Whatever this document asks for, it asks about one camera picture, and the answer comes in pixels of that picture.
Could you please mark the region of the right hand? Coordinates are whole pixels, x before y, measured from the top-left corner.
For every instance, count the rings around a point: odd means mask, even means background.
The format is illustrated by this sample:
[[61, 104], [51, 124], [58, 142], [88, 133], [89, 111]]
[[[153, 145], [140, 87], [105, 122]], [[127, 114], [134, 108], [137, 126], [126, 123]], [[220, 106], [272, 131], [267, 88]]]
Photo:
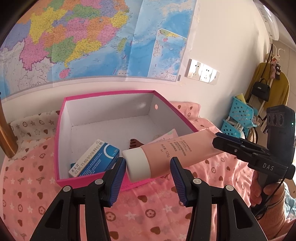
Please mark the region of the right hand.
[[254, 171], [252, 176], [252, 183], [250, 186], [250, 203], [251, 206], [259, 205], [262, 202], [262, 194], [265, 193], [268, 196], [271, 196], [272, 193], [276, 190], [274, 195], [269, 201], [269, 205], [278, 204], [285, 198], [285, 186], [283, 183], [273, 183], [262, 188], [258, 182], [258, 172]]

